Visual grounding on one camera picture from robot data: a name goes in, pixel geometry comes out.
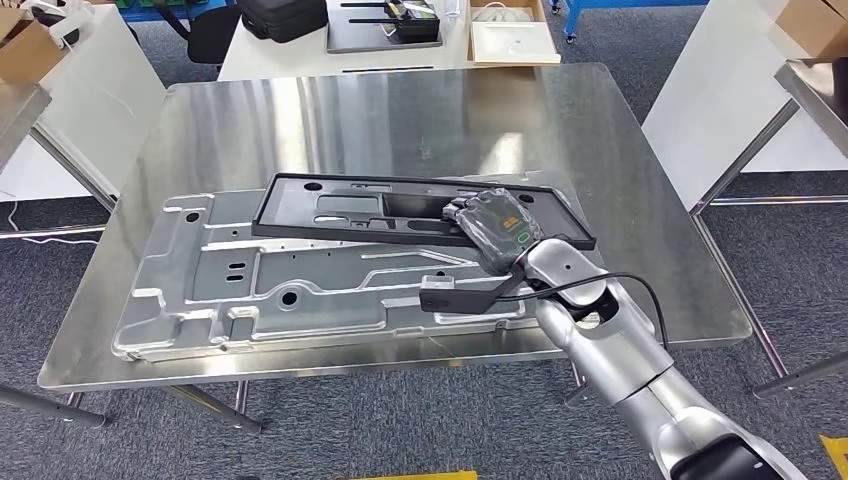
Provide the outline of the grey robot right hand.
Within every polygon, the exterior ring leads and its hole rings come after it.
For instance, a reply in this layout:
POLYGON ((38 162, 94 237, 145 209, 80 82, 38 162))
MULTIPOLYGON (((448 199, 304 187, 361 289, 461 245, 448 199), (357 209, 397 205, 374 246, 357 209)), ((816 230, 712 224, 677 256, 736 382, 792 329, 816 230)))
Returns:
POLYGON ((506 275, 544 238, 530 212, 506 189, 487 189, 452 199, 442 217, 458 226, 478 250, 481 268, 506 275))

